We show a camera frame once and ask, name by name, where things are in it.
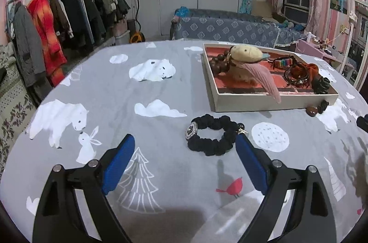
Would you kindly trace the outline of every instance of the plush toy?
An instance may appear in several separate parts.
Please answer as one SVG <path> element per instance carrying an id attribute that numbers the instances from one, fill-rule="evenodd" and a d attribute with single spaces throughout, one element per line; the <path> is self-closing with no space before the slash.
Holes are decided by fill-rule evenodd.
<path id="1" fill-rule="evenodd" d="M 246 44 L 234 46 L 227 55 L 230 63 L 229 73 L 234 80 L 247 82 L 252 86 L 261 84 L 277 103 L 281 103 L 280 93 L 270 71 L 258 63 L 269 57 L 269 54 L 262 53 L 254 46 Z"/>
<path id="2" fill-rule="evenodd" d="M 257 47 L 247 44 L 240 44 L 231 48 L 231 58 L 245 63 L 255 63 L 269 57 L 269 54 L 264 54 Z"/>

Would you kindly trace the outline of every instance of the hanging clothes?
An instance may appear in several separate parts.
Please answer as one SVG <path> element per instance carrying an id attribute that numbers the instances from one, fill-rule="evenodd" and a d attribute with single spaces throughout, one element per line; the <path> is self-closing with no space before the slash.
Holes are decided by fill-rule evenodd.
<path id="1" fill-rule="evenodd" d="M 125 2 L 125 0 L 113 0 L 117 6 L 116 8 L 116 17 L 117 20 L 120 21 L 125 18 L 126 14 L 130 10 L 129 5 Z"/>
<path id="2" fill-rule="evenodd" d="M 85 7 L 83 7 L 83 1 L 82 0 L 77 0 L 77 1 L 78 1 L 79 5 L 80 5 L 80 8 L 82 10 L 82 18 L 83 18 L 84 24 L 87 28 L 87 33 L 88 33 L 88 36 L 89 36 L 89 40 L 91 41 L 91 44 L 94 44 L 95 40 L 93 39 L 91 26 L 90 26 L 89 21 L 88 21 L 88 17 L 87 17 L 87 13 L 85 11 Z"/>
<path id="3" fill-rule="evenodd" d="M 66 18 L 63 9 L 58 0 L 49 0 L 52 14 L 54 15 L 54 30 L 60 43 L 62 43 L 67 36 L 70 29 L 68 19 Z"/>
<path id="4" fill-rule="evenodd" d="M 68 30 L 68 34 L 69 34 L 69 38 L 73 38 L 74 35 L 73 35 L 73 30 L 71 29 L 71 26 L 70 26 L 70 21 L 69 21 L 69 18 L 68 18 L 68 15 L 67 15 L 67 12 L 65 10 L 65 6 L 64 6 L 64 3 L 61 1 L 61 0 L 57 0 L 61 6 L 61 10 L 63 11 L 63 14 L 65 15 L 65 18 L 67 19 L 68 21 L 68 25 L 69 25 L 69 30 Z"/>
<path id="5" fill-rule="evenodd" d="M 102 22 L 101 15 L 97 9 L 94 0 L 84 0 L 88 20 L 92 29 L 93 38 L 95 42 L 101 41 L 101 38 L 106 34 L 104 22 Z"/>
<path id="6" fill-rule="evenodd" d="M 28 5 L 28 10 L 41 37 L 46 74 L 51 83 L 56 86 L 64 79 L 60 66 L 67 63 L 67 60 L 56 37 L 50 4 L 48 0 L 32 0 Z"/>
<path id="7" fill-rule="evenodd" d="M 25 86 L 33 92 L 32 97 L 41 102 L 52 90 L 46 78 L 41 38 L 21 2 L 16 4 L 14 11 L 14 49 L 20 73 Z"/>
<path id="8" fill-rule="evenodd" d="M 90 36 L 88 31 L 88 18 L 85 18 L 81 0 L 61 0 L 65 6 L 70 26 L 74 36 L 78 35 L 78 40 L 75 41 L 77 48 L 84 47 L 87 51 L 93 51 L 93 35 Z"/>
<path id="9" fill-rule="evenodd" d="M 114 25 L 115 21 L 115 12 L 111 8 L 110 0 L 95 0 L 95 3 L 107 30 Z"/>

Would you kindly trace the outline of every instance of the rhinestone charm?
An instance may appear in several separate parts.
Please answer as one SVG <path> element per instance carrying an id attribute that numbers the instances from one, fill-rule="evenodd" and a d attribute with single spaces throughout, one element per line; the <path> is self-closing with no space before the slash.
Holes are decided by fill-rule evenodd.
<path id="1" fill-rule="evenodd" d="M 185 139 L 189 140 L 190 138 L 192 138 L 194 135 L 197 134 L 197 131 L 198 131 L 198 124 L 194 121 L 187 128 L 187 131 L 185 132 Z"/>

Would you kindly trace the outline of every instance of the cushion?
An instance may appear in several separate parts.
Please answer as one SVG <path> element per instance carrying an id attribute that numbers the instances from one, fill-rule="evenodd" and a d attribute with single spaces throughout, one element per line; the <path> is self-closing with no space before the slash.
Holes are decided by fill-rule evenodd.
<path id="1" fill-rule="evenodd" d="M 265 1 L 253 1 L 252 4 L 253 5 L 251 15 L 261 17 L 272 17 L 272 7 L 270 3 Z"/>

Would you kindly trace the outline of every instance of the bunny print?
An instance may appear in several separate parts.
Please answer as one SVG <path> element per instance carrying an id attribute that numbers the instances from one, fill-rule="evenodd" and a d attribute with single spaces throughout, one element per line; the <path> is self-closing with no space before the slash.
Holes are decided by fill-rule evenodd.
<path id="1" fill-rule="evenodd" d="M 79 143 L 82 145 L 80 149 L 77 162 L 81 164 L 87 164 L 89 161 L 93 160 L 96 156 L 96 151 L 93 150 L 92 144 L 101 145 L 102 143 L 96 139 L 93 139 L 98 132 L 98 126 L 92 131 L 91 135 L 85 132 L 80 132 Z"/>

